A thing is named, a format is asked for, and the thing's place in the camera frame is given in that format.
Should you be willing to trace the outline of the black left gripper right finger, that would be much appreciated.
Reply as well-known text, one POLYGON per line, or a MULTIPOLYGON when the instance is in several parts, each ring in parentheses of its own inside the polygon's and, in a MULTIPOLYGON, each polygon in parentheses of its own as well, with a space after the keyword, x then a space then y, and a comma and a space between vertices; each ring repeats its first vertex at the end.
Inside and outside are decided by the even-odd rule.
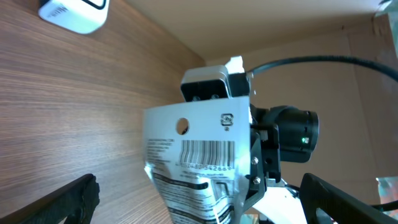
POLYGON ((303 176, 299 198, 307 223, 397 223, 396 219, 311 173, 303 176))

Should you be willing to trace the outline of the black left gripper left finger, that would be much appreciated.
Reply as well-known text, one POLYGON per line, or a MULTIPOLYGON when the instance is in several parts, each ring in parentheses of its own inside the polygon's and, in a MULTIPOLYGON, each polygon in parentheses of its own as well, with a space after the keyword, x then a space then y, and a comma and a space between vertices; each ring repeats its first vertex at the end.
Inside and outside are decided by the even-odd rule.
POLYGON ((90 223, 100 203, 100 186, 85 174, 52 193, 1 218, 1 223, 90 223))

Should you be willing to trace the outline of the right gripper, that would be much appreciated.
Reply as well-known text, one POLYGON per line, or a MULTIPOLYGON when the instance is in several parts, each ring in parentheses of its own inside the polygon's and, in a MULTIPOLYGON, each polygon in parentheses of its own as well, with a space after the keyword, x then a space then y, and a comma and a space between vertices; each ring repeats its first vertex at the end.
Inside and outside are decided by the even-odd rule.
POLYGON ((279 129, 275 123, 266 122, 269 110, 250 106, 251 150, 249 189, 243 209, 249 210, 263 198, 267 191, 268 179, 281 180, 279 129))

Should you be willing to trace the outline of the black red snack packet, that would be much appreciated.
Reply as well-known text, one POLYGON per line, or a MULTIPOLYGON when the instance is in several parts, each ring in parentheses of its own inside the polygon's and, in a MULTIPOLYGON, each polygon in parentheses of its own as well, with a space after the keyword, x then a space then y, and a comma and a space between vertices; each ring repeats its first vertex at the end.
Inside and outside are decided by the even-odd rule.
POLYGON ((249 98, 144 112, 147 175, 173 223, 239 223, 249 188, 249 98))

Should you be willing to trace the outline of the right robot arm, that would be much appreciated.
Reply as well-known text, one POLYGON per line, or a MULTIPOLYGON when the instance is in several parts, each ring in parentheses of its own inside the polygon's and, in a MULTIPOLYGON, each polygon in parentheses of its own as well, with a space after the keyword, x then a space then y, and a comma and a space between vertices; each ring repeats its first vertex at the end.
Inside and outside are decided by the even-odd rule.
POLYGON ((294 106, 249 107, 239 170, 242 215, 256 212, 260 223, 305 223, 298 187, 282 179, 281 162, 306 163, 319 135, 318 116, 294 106))

